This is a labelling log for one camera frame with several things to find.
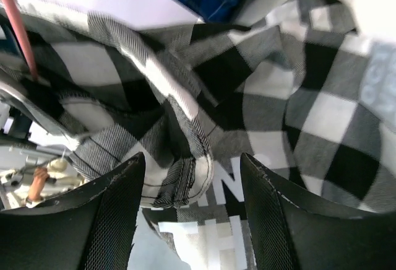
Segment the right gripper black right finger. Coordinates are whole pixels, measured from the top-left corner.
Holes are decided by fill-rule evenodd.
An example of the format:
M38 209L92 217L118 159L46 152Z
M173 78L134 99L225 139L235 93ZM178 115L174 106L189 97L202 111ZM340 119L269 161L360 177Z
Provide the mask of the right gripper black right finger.
M258 269L395 269L395 212L326 200L246 153L240 164Z

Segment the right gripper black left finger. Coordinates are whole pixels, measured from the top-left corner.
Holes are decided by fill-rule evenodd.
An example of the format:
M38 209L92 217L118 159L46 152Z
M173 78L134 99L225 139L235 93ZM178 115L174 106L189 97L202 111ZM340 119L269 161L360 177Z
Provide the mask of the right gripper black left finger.
M1 269L126 269L144 176L139 152L34 208L1 211Z

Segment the black white checkered shirt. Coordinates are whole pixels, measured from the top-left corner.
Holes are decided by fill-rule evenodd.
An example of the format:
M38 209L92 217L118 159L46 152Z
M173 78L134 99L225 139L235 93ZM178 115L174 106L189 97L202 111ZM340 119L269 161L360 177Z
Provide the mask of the black white checkered shirt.
M137 31L15 0L38 69L1 53L1 99L95 180L139 152L139 210L191 269L258 269L240 159L326 200L395 212L395 47L338 0L288 0L251 27Z

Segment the pink wire hanger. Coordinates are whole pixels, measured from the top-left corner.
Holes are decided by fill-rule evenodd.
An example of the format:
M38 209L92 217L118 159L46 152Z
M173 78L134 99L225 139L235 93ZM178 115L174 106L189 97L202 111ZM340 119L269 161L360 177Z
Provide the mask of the pink wire hanger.
M17 8L15 0L1 0L4 4L5 12L8 16L8 19L11 23L12 29L16 35L16 39L20 45L22 53L27 62L28 68L32 75L32 78L37 81L38 80L38 71L37 65L35 62L35 58L33 55L32 47L29 42L27 32L25 30L24 24L22 22L22 18L20 16L20 12Z

